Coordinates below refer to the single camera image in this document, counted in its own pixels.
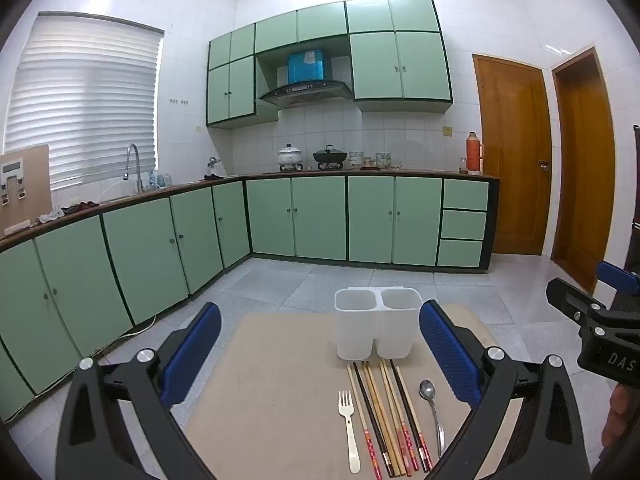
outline wall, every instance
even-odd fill
[[[594,46],[609,94],[616,150],[616,187],[605,259],[624,266],[636,203],[633,125],[640,124],[640,54],[606,0],[523,1],[543,46],[546,91],[552,118],[554,171],[545,254],[551,254],[556,234],[561,184],[558,101],[551,69]],[[596,298],[610,304],[613,295],[612,288],[598,282]]]
[[[174,183],[199,180],[210,156],[218,155],[214,140],[228,132],[209,131],[205,118],[209,40],[233,26],[235,0],[33,0],[0,52],[0,145],[11,81],[31,25],[40,10],[63,10],[116,16],[165,31],[158,88],[159,169]],[[178,99],[171,104],[169,99]],[[181,100],[188,101],[182,105]],[[116,198],[135,191],[135,181],[109,179],[53,193],[54,205],[78,200]]]
[[[237,0],[234,28],[281,12],[339,0]],[[234,172],[277,170],[276,152],[287,142],[305,154],[332,143],[364,150],[366,156],[391,151],[406,168],[457,170],[469,131],[481,133],[478,88],[471,53],[542,66],[540,42],[522,0],[434,0],[445,38],[455,104],[446,114],[365,113],[350,102],[280,112],[277,123],[233,130]],[[442,135],[452,126],[453,137]]]

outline spoon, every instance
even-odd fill
[[[436,421],[436,427],[438,428],[438,457],[442,456],[442,452],[444,451],[444,429],[440,425],[438,421],[438,415],[436,414],[436,404],[433,402],[433,399],[436,397],[436,387],[433,383],[425,379],[420,383],[420,396],[427,400],[429,405],[431,406],[431,411],[433,412],[433,418]]]

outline wall-mounted faucet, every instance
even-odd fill
[[[131,149],[136,152],[136,171],[138,173],[138,193],[142,193],[142,177],[140,176],[140,154],[138,153],[138,147],[132,142],[127,149],[127,165],[124,168],[123,180],[129,180],[129,157],[131,156]]]

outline white plastic fork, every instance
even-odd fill
[[[360,471],[360,457],[358,456],[358,447],[356,439],[353,436],[353,424],[351,423],[351,415],[353,415],[353,403],[351,402],[351,391],[338,392],[338,413],[340,413],[347,424],[347,444],[349,446],[349,469],[352,473]]]

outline white blind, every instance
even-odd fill
[[[141,170],[155,168],[161,39],[109,20],[38,16],[15,75],[5,153],[48,144],[51,189],[121,176],[132,142]]]

